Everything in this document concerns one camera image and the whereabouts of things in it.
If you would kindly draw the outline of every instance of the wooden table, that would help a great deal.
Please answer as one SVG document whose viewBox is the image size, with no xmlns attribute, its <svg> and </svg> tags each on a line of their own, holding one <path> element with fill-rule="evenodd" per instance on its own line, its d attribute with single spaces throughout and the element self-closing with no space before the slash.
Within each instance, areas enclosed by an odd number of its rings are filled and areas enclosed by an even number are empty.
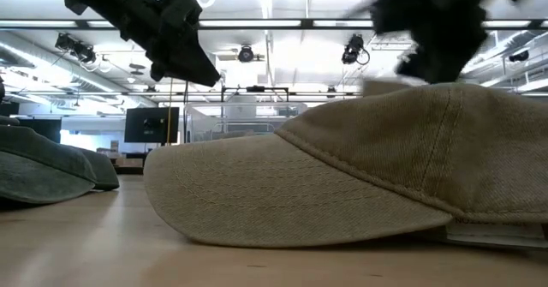
<svg viewBox="0 0 548 287">
<path fill-rule="evenodd" d="M 152 210 L 141 176 L 121 179 L 118 191 L 0 210 L 0 286 L 548 286 L 546 252 L 402 237 L 294 250 L 191 243 Z"/>
</svg>

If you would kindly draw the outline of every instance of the baseball cap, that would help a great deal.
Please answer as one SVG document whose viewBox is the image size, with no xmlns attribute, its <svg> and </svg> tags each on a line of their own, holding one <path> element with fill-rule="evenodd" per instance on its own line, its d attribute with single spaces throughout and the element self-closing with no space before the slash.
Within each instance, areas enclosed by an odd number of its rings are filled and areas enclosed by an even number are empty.
<svg viewBox="0 0 548 287">
<path fill-rule="evenodd" d="M 44 205 L 118 187 L 116 171 L 103 154 L 59 145 L 16 123 L 0 124 L 0 204 Z"/>
<path fill-rule="evenodd" d="M 149 200 L 187 237 L 240 247 L 357 242 L 456 219 L 543 235 L 547 104 L 467 84 L 375 93 L 314 107 L 274 135 L 154 150 Z"/>
</svg>

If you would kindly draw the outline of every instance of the spotlight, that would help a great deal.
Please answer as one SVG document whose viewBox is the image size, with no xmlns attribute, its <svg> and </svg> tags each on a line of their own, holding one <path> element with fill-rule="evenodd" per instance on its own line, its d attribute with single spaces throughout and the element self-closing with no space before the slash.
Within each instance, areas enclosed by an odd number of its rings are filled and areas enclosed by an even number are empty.
<svg viewBox="0 0 548 287">
<path fill-rule="evenodd" d="M 327 87 L 327 92 L 328 93 L 335 93 L 337 90 L 335 90 L 335 87 L 334 86 L 330 86 L 330 87 Z M 328 95 L 327 96 L 328 99 L 334 99 L 335 98 L 335 95 Z"/>
<path fill-rule="evenodd" d="M 363 38 L 359 34 L 353 34 L 352 38 L 348 42 L 348 45 L 344 48 L 342 54 L 343 64 L 352 64 L 358 61 L 358 56 L 363 51 Z"/>
<path fill-rule="evenodd" d="M 81 42 L 74 45 L 74 50 L 70 54 L 78 57 L 78 60 L 82 63 L 94 63 L 97 60 L 95 52 L 93 52 L 93 46 L 83 45 Z"/>
<path fill-rule="evenodd" d="M 529 51 L 522 51 L 520 53 L 517 53 L 515 55 L 512 55 L 508 57 L 508 60 L 511 62 L 523 62 L 526 61 L 529 58 Z"/>
<path fill-rule="evenodd" d="M 253 54 L 253 51 L 251 50 L 251 46 L 244 45 L 241 47 L 240 53 L 238 54 L 238 60 L 241 63 L 249 63 L 252 62 L 255 55 Z"/>
<path fill-rule="evenodd" d="M 78 61 L 82 63 L 94 63 L 97 59 L 95 52 L 93 52 L 93 46 L 84 45 L 66 33 L 59 33 L 55 47 L 64 53 L 77 57 Z"/>
</svg>

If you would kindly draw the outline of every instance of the robotic arm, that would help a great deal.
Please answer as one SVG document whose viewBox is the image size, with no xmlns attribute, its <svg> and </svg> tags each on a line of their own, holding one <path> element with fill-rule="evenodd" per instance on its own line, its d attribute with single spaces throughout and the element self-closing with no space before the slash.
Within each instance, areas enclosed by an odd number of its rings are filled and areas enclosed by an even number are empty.
<svg viewBox="0 0 548 287">
<path fill-rule="evenodd" d="M 375 0 L 354 9 L 353 15 L 369 11 L 376 34 L 411 33 L 418 46 L 398 64 L 398 74 L 429 83 L 453 82 L 487 38 L 481 27 L 487 17 L 481 1 Z M 455 30 L 459 35 L 448 39 L 447 33 Z"/>
<path fill-rule="evenodd" d="M 132 39 L 152 61 L 151 77 L 173 77 L 212 87 L 220 75 L 198 43 L 202 8 L 196 0 L 65 0 L 81 15 L 91 7 L 122 39 Z"/>
</svg>

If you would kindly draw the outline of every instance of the monitor screen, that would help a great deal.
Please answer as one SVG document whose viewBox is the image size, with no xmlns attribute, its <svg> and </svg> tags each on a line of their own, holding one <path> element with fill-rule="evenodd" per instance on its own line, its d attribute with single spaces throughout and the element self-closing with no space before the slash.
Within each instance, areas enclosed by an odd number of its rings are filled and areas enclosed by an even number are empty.
<svg viewBox="0 0 548 287">
<path fill-rule="evenodd" d="M 177 142 L 179 108 L 171 108 L 170 118 L 168 117 L 169 110 L 170 108 L 128 109 L 124 141 L 141 143 Z"/>
<path fill-rule="evenodd" d="M 19 119 L 19 126 L 33 129 L 50 141 L 61 142 L 61 119 Z"/>
</svg>

